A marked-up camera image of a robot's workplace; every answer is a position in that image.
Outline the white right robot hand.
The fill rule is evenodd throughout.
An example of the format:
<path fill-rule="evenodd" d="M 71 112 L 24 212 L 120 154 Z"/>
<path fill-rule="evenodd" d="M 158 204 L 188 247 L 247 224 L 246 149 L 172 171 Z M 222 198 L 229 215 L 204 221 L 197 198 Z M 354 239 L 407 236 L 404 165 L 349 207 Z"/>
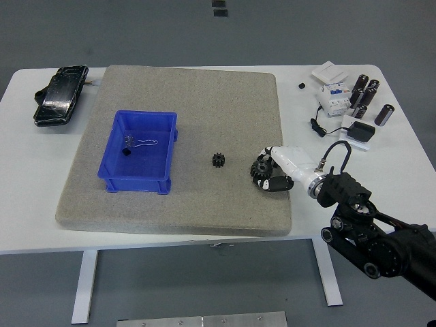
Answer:
<path fill-rule="evenodd" d="M 316 198 L 326 174 L 302 148 L 270 146 L 252 163 L 250 175 L 253 183 L 264 191 L 288 191 L 297 182 L 310 197 Z"/>

